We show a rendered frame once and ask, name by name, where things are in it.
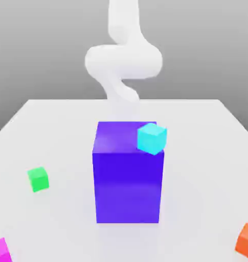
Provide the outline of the small green cube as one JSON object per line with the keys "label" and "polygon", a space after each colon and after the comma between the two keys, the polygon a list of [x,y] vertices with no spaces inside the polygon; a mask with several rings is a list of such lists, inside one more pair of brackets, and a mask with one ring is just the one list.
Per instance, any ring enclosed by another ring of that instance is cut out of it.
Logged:
{"label": "small green cube", "polygon": [[43,167],[31,169],[27,173],[33,192],[49,188],[48,174]]}

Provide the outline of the small magenta cube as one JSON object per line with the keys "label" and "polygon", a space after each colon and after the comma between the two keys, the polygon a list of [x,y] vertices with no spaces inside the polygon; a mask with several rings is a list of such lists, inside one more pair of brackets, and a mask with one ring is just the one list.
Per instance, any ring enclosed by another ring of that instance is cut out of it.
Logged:
{"label": "small magenta cube", "polygon": [[0,238],[0,262],[13,262],[5,238]]}

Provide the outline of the small cyan cube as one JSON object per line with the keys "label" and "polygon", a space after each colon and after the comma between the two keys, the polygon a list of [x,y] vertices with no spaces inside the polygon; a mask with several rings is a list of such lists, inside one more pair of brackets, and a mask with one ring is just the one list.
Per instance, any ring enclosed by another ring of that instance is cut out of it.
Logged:
{"label": "small cyan cube", "polygon": [[151,155],[161,152],[167,143],[167,128],[147,123],[137,131],[137,149]]}

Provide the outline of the large purple box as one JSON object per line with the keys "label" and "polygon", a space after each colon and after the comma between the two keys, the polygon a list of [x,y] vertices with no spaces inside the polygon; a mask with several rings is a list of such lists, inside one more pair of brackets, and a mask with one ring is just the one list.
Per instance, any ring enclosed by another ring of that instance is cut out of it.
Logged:
{"label": "large purple box", "polygon": [[164,151],[137,149],[146,122],[100,121],[92,151],[97,223],[158,223]]}

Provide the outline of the small orange cube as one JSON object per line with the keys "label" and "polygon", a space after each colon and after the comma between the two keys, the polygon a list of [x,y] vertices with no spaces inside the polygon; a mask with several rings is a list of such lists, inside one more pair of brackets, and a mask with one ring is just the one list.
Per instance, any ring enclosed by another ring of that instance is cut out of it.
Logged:
{"label": "small orange cube", "polygon": [[246,223],[236,242],[235,251],[248,258],[248,223]]}

